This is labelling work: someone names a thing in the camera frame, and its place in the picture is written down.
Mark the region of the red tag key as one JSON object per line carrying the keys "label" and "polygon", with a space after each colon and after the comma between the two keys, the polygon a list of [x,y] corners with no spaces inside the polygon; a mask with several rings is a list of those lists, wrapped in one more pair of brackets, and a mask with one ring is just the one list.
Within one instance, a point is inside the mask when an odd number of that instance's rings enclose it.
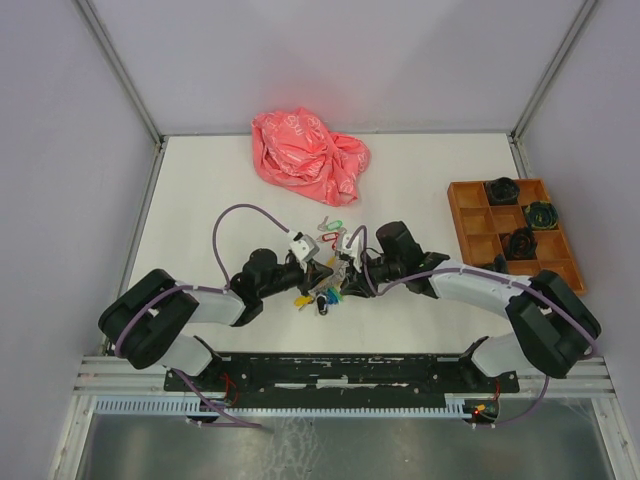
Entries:
{"label": "red tag key", "polygon": [[332,248],[335,248],[336,243],[340,237],[340,234],[337,231],[325,232],[321,234],[318,238],[322,243],[329,243]]}

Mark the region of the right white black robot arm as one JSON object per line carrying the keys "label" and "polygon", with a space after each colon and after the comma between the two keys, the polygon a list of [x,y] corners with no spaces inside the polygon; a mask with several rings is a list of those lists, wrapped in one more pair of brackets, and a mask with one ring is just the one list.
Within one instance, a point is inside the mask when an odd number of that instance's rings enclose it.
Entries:
{"label": "right white black robot arm", "polygon": [[461,302],[507,320],[511,331],[483,337],[466,351],[458,368],[467,389],[481,391],[495,377],[534,368],[555,379],[595,355],[601,326],[555,272],[518,276],[473,267],[437,252],[425,252],[402,221],[376,233],[381,254],[368,255],[367,229],[344,235],[337,255],[347,261],[341,292],[374,298],[397,286],[433,299]]}

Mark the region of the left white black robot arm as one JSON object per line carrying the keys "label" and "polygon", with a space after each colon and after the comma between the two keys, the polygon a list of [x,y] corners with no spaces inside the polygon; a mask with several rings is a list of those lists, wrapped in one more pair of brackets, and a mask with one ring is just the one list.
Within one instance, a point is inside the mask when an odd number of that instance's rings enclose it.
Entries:
{"label": "left white black robot arm", "polygon": [[279,263],[269,249],[253,251],[228,290],[184,284],[154,269],[101,314],[98,326],[115,355],[135,369],[177,369],[209,390],[219,383],[221,366],[202,342],[183,333],[187,324],[245,326],[262,313],[265,298],[293,288],[309,294],[332,274],[313,259],[301,265],[292,252]]}

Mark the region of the large metal keyring with keys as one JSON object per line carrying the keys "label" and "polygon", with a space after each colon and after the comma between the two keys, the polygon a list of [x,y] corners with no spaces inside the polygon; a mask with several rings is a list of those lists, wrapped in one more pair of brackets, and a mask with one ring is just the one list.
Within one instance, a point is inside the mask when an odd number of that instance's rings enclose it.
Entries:
{"label": "large metal keyring with keys", "polygon": [[299,296],[293,303],[298,311],[314,306],[320,316],[326,316],[329,308],[342,300],[341,285],[346,278],[348,262],[334,256],[329,259],[328,267],[332,274],[314,287],[308,295]]}

